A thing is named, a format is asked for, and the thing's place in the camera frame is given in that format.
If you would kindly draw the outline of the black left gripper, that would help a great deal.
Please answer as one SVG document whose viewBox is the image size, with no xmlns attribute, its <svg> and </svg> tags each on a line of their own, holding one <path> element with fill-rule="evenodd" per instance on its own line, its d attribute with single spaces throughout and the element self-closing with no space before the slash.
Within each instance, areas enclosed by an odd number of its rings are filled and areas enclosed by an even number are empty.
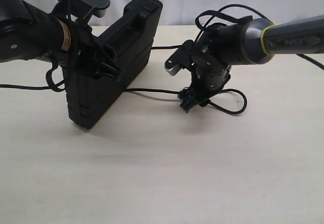
<svg viewBox="0 0 324 224">
<path fill-rule="evenodd" d="M 61 19 L 63 38 L 60 42 L 60 66 L 63 78 L 74 74 L 100 79 L 103 76 L 121 80 L 125 71 L 115 64 L 105 63 L 104 54 L 89 26 L 82 26 L 69 19 Z"/>
</svg>

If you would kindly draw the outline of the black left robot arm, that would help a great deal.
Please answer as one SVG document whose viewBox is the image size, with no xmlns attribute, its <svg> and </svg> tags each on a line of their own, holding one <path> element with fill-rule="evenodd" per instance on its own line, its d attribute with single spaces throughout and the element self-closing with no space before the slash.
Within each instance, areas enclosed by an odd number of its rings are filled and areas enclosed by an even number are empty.
<svg viewBox="0 0 324 224">
<path fill-rule="evenodd" d="M 110 0 L 57 0 L 49 13 L 24 0 L 1 0 L 1 62 L 33 60 L 61 66 L 65 79 L 80 71 L 119 79 L 123 70 L 103 51 L 88 25 Z"/>
</svg>

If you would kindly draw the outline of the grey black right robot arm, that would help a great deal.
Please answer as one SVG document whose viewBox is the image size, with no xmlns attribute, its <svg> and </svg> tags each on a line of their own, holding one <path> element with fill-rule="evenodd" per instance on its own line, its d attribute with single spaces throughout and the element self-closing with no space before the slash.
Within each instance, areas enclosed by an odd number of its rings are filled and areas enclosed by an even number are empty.
<svg viewBox="0 0 324 224">
<path fill-rule="evenodd" d="M 191 85 L 181 93 L 181 108 L 188 112 L 205 105 L 230 80 L 238 65 L 263 65 L 277 54 L 322 54 L 323 16 L 273 24 L 265 18 L 241 18 L 231 25 L 206 27 L 190 51 Z"/>
</svg>

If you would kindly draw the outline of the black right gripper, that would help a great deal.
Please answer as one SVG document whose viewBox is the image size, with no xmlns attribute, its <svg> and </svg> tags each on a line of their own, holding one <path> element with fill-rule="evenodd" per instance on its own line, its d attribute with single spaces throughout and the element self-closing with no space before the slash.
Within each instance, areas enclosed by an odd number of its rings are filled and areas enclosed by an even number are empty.
<svg viewBox="0 0 324 224">
<path fill-rule="evenodd" d="M 188 92 L 180 95 L 180 107 L 188 113 L 193 107 L 207 106 L 211 100 L 207 96 L 221 91 L 230 80 L 232 66 L 220 62 L 190 62 L 191 84 Z"/>
</svg>

